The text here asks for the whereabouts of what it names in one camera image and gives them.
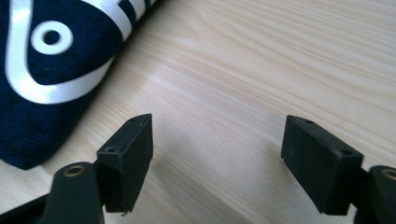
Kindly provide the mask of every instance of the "white printed pattern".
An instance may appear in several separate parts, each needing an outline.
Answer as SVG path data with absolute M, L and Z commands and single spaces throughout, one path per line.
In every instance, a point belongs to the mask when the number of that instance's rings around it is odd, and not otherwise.
M 119 1 L 83 1 L 105 12 L 107 16 L 119 27 L 123 40 L 125 40 L 132 32 L 132 25 L 129 22 L 128 17 L 117 5 Z M 145 12 L 144 0 L 130 0 L 130 2 L 135 9 L 137 18 L 139 19 Z M 10 1 L 10 20 L 6 50 L 6 76 L 11 88 L 18 95 L 28 101 L 47 105 L 72 101 L 87 94 L 100 83 L 114 58 L 111 58 L 96 70 L 70 81 L 54 85 L 41 85 L 37 83 L 32 78 L 27 67 L 27 47 L 30 39 L 29 30 L 33 13 L 32 8 L 33 0 Z M 67 36 L 68 28 L 66 28 L 63 27 L 62 31 L 59 32 L 61 35 L 60 41 L 62 42 L 62 38 L 66 39 L 64 43 L 59 44 L 58 41 L 55 45 L 45 49 L 46 46 L 40 44 L 37 45 L 37 43 L 43 41 L 42 37 L 40 39 L 37 36 L 32 36 L 32 44 L 34 48 L 45 54 L 56 54 L 67 50 L 71 46 L 73 36 L 72 34 L 71 36 Z

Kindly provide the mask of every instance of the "black plastic part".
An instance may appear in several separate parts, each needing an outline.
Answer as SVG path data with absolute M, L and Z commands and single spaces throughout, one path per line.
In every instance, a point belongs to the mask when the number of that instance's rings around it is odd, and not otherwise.
M 107 212 L 131 212 L 153 156 L 151 115 L 128 120 L 97 151 L 95 165 Z
M 104 223 L 93 164 L 73 163 L 55 174 L 40 223 Z
M 320 213 L 347 214 L 359 151 L 311 120 L 287 116 L 281 157 Z
M 16 207 L 0 216 L 1 224 L 36 224 L 46 207 L 47 195 Z
M 378 223 L 396 223 L 396 169 L 388 166 L 372 167 L 368 193 Z

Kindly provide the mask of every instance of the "light wood surface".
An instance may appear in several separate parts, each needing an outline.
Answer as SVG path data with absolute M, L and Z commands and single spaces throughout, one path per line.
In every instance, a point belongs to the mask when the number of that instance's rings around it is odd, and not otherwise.
M 77 128 L 42 166 L 0 161 L 0 213 L 121 124 L 152 113 L 132 214 L 106 223 L 352 223 L 320 215 L 280 159 L 288 114 L 396 166 L 396 1 L 165 0 L 132 34 Z

